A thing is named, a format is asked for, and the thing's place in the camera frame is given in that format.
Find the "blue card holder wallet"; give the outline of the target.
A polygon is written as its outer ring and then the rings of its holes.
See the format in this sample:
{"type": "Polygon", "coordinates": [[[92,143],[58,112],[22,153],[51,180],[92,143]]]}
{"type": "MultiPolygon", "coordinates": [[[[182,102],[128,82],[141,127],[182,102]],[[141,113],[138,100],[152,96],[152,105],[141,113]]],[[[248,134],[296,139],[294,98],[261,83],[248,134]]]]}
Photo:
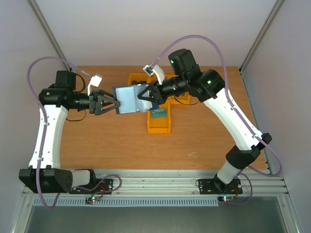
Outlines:
{"type": "Polygon", "coordinates": [[[148,85],[135,84],[113,87],[114,99],[120,103],[116,109],[117,114],[130,114],[136,112],[148,112],[159,109],[159,105],[150,101],[140,100],[140,94],[148,85]]]}

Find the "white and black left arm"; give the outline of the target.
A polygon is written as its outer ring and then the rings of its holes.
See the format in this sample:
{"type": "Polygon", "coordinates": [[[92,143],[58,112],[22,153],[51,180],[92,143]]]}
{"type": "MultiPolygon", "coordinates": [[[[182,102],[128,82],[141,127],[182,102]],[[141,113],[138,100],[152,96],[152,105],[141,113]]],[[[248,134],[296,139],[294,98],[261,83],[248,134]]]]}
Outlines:
{"type": "Polygon", "coordinates": [[[104,90],[91,90],[99,86],[102,77],[94,75],[82,91],[76,91],[78,74],[58,71],[55,83],[38,95],[40,124],[35,150],[28,168],[19,171],[19,179],[34,193],[73,193],[73,189],[95,193],[111,191],[101,187],[92,169],[66,170],[60,167],[60,144],[64,123],[69,110],[76,109],[96,116],[120,106],[113,95],[104,90]]]}

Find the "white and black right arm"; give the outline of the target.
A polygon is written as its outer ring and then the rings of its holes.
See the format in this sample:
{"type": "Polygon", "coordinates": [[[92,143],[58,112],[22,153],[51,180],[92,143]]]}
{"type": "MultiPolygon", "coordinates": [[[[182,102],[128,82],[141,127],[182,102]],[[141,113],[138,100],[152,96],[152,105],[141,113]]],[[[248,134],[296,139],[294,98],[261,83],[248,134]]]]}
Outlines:
{"type": "Polygon", "coordinates": [[[216,193],[222,194],[231,188],[238,173],[258,158],[272,137],[246,119],[225,88],[220,74],[213,69],[202,72],[190,50],[177,50],[168,59],[175,76],[166,79],[159,66],[146,65],[143,70],[151,77],[156,75],[157,80],[147,85],[138,94],[138,99],[160,105],[168,97],[188,92],[218,117],[235,141],[235,146],[226,154],[226,162],[212,181],[216,193]]]}

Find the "teal credit card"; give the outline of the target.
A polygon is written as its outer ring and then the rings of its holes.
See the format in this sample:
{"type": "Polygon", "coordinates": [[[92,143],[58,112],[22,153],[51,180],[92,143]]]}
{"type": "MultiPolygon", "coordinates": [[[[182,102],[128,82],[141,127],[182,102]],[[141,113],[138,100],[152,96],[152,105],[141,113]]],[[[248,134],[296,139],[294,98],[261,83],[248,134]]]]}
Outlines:
{"type": "Polygon", "coordinates": [[[151,118],[166,118],[167,117],[167,109],[156,109],[151,111],[151,118]]]}

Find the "orange bin back left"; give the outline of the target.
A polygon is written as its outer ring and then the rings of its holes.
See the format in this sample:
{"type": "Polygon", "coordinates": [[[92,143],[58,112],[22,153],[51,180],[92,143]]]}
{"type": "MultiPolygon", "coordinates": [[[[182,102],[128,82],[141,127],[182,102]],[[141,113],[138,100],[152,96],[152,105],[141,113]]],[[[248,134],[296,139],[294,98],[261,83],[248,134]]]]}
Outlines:
{"type": "Polygon", "coordinates": [[[156,79],[156,76],[150,77],[146,73],[130,73],[128,85],[152,83],[156,79]]]}

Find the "orange bin front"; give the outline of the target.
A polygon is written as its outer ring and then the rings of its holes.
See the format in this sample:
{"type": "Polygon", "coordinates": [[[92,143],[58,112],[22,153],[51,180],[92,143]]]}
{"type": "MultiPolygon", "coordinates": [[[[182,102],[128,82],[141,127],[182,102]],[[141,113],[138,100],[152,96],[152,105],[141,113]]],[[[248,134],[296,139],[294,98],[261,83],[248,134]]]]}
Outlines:
{"type": "Polygon", "coordinates": [[[167,101],[160,105],[159,108],[167,109],[166,118],[151,118],[151,111],[147,115],[147,132],[148,133],[171,133],[171,105],[167,101]]]}

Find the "left controller board with LEDs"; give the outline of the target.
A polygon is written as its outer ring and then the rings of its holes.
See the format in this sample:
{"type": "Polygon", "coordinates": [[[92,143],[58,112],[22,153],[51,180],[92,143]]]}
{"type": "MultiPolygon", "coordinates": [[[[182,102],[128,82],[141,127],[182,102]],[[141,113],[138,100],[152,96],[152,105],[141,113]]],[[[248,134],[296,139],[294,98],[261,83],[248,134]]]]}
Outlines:
{"type": "Polygon", "coordinates": [[[85,199],[85,204],[94,204],[100,201],[100,197],[90,197],[85,199]]]}

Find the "controller board with leds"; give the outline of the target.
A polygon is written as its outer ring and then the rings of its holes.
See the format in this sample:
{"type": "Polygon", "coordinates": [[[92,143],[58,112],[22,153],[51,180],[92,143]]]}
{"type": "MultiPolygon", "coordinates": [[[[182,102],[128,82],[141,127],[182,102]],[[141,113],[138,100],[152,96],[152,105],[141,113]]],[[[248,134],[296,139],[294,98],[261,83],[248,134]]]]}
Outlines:
{"type": "Polygon", "coordinates": [[[234,200],[235,200],[234,196],[221,196],[221,197],[218,197],[218,201],[220,203],[230,202],[230,201],[234,201],[234,200]]]}
{"type": "Polygon", "coordinates": [[[90,197],[85,199],[85,204],[94,204],[100,201],[100,197],[90,197]]]}

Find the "right controller board with LEDs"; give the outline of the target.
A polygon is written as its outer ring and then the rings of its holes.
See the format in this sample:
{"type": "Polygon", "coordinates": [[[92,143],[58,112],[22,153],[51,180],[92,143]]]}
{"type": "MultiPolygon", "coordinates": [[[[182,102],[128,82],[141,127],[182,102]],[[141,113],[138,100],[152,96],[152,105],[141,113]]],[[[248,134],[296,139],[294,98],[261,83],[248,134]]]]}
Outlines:
{"type": "Polygon", "coordinates": [[[221,197],[218,197],[218,201],[220,203],[230,202],[230,201],[234,201],[234,200],[235,200],[234,196],[221,196],[221,197]]]}

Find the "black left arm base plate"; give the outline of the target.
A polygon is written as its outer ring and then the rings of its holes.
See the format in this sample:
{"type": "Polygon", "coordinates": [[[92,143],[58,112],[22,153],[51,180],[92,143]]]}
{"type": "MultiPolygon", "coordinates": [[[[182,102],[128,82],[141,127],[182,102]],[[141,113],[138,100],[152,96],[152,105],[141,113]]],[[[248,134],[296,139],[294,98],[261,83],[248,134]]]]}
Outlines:
{"type": "Polygon", "coordinates": [[[101,184],[96,188],[94,189],[93,191],[87,191],[87,190],[84,190],[84,189],[80,189],[80,188],[75,188],[75,189],[72,189],[69,193],[70,194],[79,194],[79,195],[82,195],[82,194],[86,194],[86,195],[91,195],[91,194],[94,194],[94,193],[97,193],[99,192],[100,194],[104,191],[111,191],[113,188],[113,179],[106,179],[104,181],[101,182],[101,184]]]}

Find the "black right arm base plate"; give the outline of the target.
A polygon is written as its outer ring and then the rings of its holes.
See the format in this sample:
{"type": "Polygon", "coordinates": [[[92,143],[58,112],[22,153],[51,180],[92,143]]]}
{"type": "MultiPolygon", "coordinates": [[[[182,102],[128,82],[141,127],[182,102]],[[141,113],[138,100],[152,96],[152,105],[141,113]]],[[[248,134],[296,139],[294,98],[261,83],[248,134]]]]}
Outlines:
{"type": "Polygon", "coordinates": [[[229,184],[216,182],[215,179],[198,179],[196,181],[196,185],[199,188],[201,195],[233,195],[243,193],[240,179],[233,179],[233,181],[229,184]]]}

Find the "aluminium rail frame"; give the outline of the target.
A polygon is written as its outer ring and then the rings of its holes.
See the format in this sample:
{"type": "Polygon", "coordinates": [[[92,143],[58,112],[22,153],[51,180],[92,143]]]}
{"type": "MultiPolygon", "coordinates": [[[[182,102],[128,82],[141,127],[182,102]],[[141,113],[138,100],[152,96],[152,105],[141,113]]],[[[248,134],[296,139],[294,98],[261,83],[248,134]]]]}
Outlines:
{"type": "MultiPolygon", "coordinates": [[[[213,179],[215,170],[126,170],[96,169],[96,179],[113,179],[111,191],[101,194],[122,196],[189,196],[201,195],[196,185],[198,179],[213,179]]],[[[289,192],[282,177],[265,177],[246,170],[235,177],[240,179],[242,194],[239,197],[288,196],[289,192]]]]}

